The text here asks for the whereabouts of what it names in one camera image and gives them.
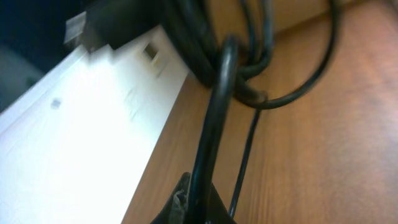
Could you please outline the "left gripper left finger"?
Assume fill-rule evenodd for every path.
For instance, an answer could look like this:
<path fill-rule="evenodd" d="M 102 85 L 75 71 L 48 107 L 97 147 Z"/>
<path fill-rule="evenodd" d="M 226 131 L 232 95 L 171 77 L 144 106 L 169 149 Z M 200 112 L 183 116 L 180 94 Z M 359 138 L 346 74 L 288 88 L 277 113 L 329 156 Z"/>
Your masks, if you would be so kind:
<path fill-rule="evenodd" d="M 187 212 L 190 173 L 182 174 L 169 199 L 151 224 L 183 224 Z"/>

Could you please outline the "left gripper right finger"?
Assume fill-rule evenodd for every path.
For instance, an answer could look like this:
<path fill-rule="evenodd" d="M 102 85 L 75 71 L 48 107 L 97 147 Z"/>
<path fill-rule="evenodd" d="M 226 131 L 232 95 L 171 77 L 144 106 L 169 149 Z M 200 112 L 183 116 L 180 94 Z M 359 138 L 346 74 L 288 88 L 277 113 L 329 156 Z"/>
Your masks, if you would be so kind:
<path fill-rule="evenodd" d="M 211 185 L 210 198 L 206 209 L 206 222 L 209 224 L 236 224 L 213 184 Z"/>

